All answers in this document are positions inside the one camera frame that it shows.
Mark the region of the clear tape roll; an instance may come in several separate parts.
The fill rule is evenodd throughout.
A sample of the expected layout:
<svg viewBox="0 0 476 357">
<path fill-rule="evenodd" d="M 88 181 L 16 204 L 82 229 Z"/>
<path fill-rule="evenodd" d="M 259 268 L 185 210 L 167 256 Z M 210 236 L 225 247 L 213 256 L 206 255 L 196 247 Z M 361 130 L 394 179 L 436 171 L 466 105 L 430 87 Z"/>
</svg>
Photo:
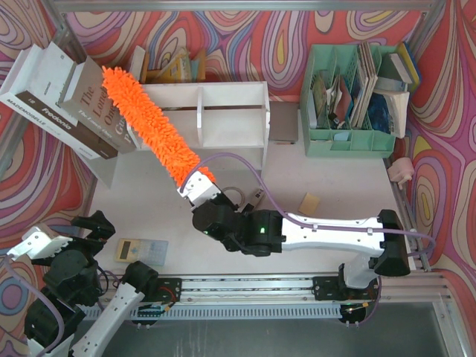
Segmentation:
<svg viewBox="0 0 476 357">
<path fill-rule="evenodd" d="M 238 207 L 245 204 L 244 192 L 235 186 L 228 186 L 222 189 L 223 193 Z"/>
</svg>

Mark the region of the orange microfiber duster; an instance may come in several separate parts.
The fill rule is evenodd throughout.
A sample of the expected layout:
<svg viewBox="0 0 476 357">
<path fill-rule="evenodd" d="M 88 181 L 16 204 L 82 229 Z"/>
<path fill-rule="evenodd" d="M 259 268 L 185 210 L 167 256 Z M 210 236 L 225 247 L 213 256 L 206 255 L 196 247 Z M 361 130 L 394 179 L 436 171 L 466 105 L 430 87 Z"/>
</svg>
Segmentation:
<svg viewBox="0 0 476 357">
<path fill-rule="evenodd" d="M 129 72 L 103 66 L 102 74 L 103 87 L 126 123 L 138 133 L 175 183 L 182 185 L 200 163 L 200 157 Z"/>
</svg>

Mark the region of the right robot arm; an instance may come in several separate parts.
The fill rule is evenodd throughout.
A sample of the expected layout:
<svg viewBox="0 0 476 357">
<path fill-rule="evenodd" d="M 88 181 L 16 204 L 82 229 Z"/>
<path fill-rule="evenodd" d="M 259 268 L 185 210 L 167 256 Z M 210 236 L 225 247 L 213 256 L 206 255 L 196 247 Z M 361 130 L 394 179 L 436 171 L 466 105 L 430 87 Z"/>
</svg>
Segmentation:
<svg viewBox="0 0 476 357">
<path fill-rule="evenodd" d="M 410 274 L 405 235 L 392 210 L 360 221 L 319 220 L 277 210 L 239 212 L 221 199 L 192 210 L 193 227 L 230 252 L 268 257 L 297 249 L 350 251 L 356 256 L 339 269 L 338 286 L 366 289 L 379 276 Z"/>
</svg>

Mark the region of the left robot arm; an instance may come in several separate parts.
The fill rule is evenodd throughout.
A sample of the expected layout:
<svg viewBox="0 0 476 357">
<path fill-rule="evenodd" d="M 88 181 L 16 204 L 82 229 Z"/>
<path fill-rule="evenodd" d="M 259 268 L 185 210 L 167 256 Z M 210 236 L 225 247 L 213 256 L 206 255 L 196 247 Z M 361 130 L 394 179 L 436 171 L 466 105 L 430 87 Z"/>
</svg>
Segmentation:
<svg viewBox="0 0 476 357">
<path fill-rule="evenodd" d="M 71 224 L 89 230 L 84 237 L 55 235 L 49 228 L 32 227 L 23 237 L 18 253 L 34 265 L 47 266 L 41 295 L 28 308 L 25 334 L 36 352 L 45 348 L 50 356 L 101 356 L 130 312 L 158 288 L 158 272 L 137 261 L 130 264 L 118 289 L 91 329 L 78 341 L 74 334 L 102 294 L 95 255 L 115 234 L 115 227 L 98 210 L 77 216 Z"/>
</svg>

